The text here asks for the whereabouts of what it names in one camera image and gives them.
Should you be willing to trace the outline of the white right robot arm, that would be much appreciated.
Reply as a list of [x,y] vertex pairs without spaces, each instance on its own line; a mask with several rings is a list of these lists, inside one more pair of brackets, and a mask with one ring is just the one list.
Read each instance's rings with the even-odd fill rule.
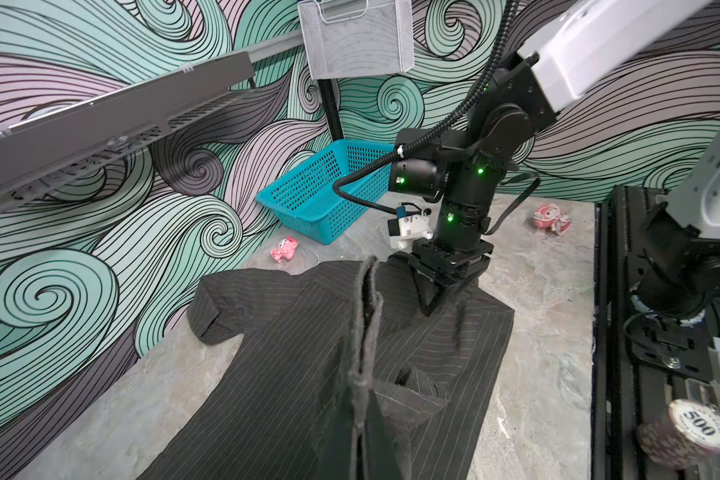
[[520,173],[515,152],[562,110],[636,53],[703,8],[700,1],[578,1],[515,50],[467,96],[468,127],[399,134],[389,187],[437,203],[434,226],[411,241],[408,266],[420,311],[434,313],[488,267],[490,209],[502,185],[541,183]]

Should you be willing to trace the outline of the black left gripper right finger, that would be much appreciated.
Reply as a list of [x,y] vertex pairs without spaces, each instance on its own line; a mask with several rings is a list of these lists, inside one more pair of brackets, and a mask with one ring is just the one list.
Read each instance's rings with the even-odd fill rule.
[[392,441],[374,391],[369,402],[359,438],[359,478],[362,480],[401,480]]

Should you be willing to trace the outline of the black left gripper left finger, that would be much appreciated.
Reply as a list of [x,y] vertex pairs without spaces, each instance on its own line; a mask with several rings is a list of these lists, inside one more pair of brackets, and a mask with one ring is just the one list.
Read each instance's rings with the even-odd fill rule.
[[318,442],[315,479],[359,477],[360,423],[355,412],[356,375],[341,365],[335,375],[329,412]]

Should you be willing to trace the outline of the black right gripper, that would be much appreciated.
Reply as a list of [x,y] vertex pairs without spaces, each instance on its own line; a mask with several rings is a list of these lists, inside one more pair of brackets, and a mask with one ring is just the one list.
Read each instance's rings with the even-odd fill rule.
[[408,259],[420,312],[432,315],[446,293],[457,298],[474,284],[490,264],[494,246],[484,240],[474,250],[450,251],[433,240],[418,239],[413,243]]

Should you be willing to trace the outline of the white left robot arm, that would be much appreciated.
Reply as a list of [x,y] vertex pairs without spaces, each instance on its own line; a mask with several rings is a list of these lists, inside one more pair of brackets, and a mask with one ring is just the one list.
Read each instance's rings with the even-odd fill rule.
[[[501,226],[489,216],[496,190],[522,178],[511,149],[573,102],[539,87],[522,90],[516,81],[484,88],[435,127],[403,130],[392,153],[334,182],[345,197],[350,184],[388,168],[391,191],[440,205],[432,236],[405,254],[422,313],[436,311],[487,269],[488,237]],[[678,187],[639,216],[617,213],[629,203],[629,190],[617,188],[597,214],[604,233],[621,227],[637,244],[630,250],[598,237],[594,438],[598,453],[615,440],[608,455],[614,466],[624,463],[627,430],[643,416],[632,392],[638,364],[665,376],[691,375],[688,364],[671,365],[677,345],[635,337],[631,326],[700,317],[720,298],[720,130]]]

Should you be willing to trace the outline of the dark grey pinstriped shirt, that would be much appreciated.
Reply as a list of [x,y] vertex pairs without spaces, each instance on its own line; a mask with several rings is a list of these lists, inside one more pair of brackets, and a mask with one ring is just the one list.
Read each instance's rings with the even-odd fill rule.
[[395,255],[211,274],[187,318],[207,345],[242,342],[145,478],[312,479],[331,416],[377,400],[404,478],[464,479],[514,311],[472,284],[423,314]]

